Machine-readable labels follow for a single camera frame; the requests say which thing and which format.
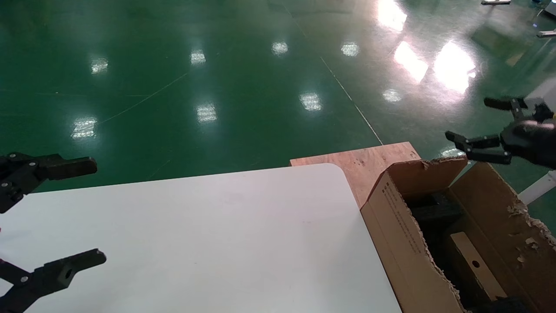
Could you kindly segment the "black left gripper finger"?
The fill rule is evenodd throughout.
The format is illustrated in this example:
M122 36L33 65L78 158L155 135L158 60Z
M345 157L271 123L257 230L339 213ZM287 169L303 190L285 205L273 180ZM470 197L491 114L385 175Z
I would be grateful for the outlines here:
M38 299L67 289L80 271L104 264L106 255L89 250L66 258L48 262L33 272L1 260L0 277L12 287L0 298L2 313L24 313Z
M46 180L67 180L95 174L95 159L64 159L50 154L9 153L0 157L0 212L6 213Z

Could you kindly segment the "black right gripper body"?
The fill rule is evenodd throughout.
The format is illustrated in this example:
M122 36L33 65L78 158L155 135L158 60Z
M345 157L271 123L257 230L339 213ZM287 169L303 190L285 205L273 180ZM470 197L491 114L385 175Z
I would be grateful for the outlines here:
M512 156L537 166L556 169L555 119L542 123L534 119L515 121L505 127L500 136L503 149Z

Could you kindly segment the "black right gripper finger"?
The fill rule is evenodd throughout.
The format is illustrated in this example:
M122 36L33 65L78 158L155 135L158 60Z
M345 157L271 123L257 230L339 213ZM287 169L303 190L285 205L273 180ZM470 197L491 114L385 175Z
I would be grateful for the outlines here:
M512 155L506 151L499 134L467 138L451 131L445 132L457 150L465 153L467 159L475 162L509 165Z
M515 121L527 119L527 116L523 113L523 109L528 109L528 106L522 97L504 99L486 97L484 98L484 105L493 109L511 112Z

